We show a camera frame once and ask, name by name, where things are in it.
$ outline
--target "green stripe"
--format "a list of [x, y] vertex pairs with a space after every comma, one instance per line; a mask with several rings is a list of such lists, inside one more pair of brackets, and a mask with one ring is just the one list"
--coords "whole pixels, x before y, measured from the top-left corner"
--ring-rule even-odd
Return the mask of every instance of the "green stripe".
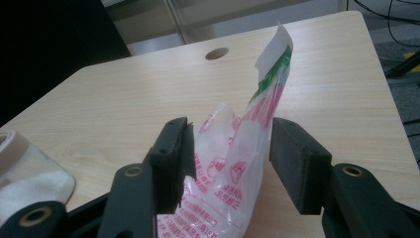
[[259, 82], [259, 89], [254, 94], [253, 98], [251, 98], [251, 101], [254, 100], [254, 98], [258, 97], [260, 94], [262, 94], [267, 88], [269, 88], [269, 86], [277, 78], [277, 75], [281, 69], [284, 69], [285, 66], [290, 66], [290, 59], [291, 48], [290, 46], [287, 46], [284, 53], [281, 55], [280, 58], [278, 58], [278, 60], [275, 62], [275, 64], [272, 66], [269, 72], [265, 75], [264, 79]]

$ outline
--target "table surface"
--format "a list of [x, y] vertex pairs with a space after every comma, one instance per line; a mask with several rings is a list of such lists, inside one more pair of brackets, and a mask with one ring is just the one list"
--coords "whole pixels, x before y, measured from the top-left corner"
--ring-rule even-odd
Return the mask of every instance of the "table surface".
[[[333, 164], [370, 170], [420, 209], [420, 174], [360, 13], [285, 25], [294, 42], [275, 116], [299, 123]], [[1, 130], [16, 129], [77, 181], [67, 208], [109, 191], [114, 172], [140, 162], [164, 123], [201, 125], [218, 102], [242, 114], [257, 89], [267, 28], [83, 68]], [[222, 58], [206, 54], [228, 48]], [[323, 237], [320, 216], [300, 216], [270, 163], [246, 237]]]

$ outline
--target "black cable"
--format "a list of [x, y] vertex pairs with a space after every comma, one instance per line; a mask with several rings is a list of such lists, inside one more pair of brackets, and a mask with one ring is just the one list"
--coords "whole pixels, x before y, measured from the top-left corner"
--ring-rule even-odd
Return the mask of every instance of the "black cable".
[[388, 23], [388, 32], [389, 32], [389, 35], [392, 37], [392, 39], [393, 39], [393, 40], [395, 40], [398, 44], [400, 44], [400, 45], [402, 45], [402, 46], [404, 46], [404, 47], [413, 47], [413, 48], [418, 48], [418, 47], [420, 47], [420, 45], [408, 45], [408, 44], [404, 44], [404, 43], [402, 43], [402, 42], [399, 42], [399, 41], [398, 41], [398, 40], [396, 40], [396, 39], [395, 39], [395, 37], [393, 36], [392, 31], [391, 31], [391, 27], [390, 27], [390, 20], [389, 20], [389, 17], [390, 17], [390, 15], [391, 15], [392, 3], [393, 3], [393, 0], [391, 0], [391, 2], [389, 3], [389, 8], [388, 8], [388, 18], [387, 18], [387, 23]]
[[417, 134], [411, 134], [411, 135], [408, 135], [407, 137], [415, 137], [415, 136], [420, 136], [420, 133], [417, 133]]
[[407, 125], [416, 124], [416, 123], [420, 123], [420, 118], [402, 122], [402, 125], [407, 126]]
[[407, 4], [413, 4], [413, 5], [420, 5], [420, 2], [408, 2], [408, 1], [402, 1], [402, 0], [396, 0], [397, 2], [401, 3], [407, 3]]
[[409, 24], [413, 24], [413, 25], [420, 25], [420, 21], [418, 20], [413, 20], [413, 19], [406, 19], [406, 18], [397, 18], [397, 17], [392, 17], [392, 16], [386, 16], [380, 13], [376, 13], [374, 12], [371, 8], [369, 8], [368, 6], [366, 6], [365, 4], [361, 3], [359, 0], [354, 0], [355, 3], [357, 3], [359, 6], [361, 6], [362, 8], [364, 8], [365, 10], [367, 10], [368, 12], [371, 12], [373, 14], [375, 14], [376, 16], [379, 16], [381, 18], [384, 19], [389, 19], [392, 21], [399, 21], [399, 22], [405, 22], [405, 23], [409, 23]]

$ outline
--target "white container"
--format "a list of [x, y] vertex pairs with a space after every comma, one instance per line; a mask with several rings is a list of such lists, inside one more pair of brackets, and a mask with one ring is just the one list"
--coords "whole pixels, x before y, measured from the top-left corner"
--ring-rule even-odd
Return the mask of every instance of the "white container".
[[66, 203], [74, 185], [71, 174], [17, 131], [0, 133], [0, 226], [35, 202]]

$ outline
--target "white plastic bag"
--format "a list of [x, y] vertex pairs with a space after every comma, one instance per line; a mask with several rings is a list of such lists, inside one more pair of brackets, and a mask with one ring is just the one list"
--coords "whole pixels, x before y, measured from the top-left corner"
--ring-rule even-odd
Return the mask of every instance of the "white plastic bag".
[[259, 89], [243, 118], [219, 104], [195, 136], [197, 180], [186, 178], [181, 207], [160, 215], [158, 235], [242, 237], [263, 179], [272, 117], [289, 73], [292, 42], [280, 25], [260, 55]]

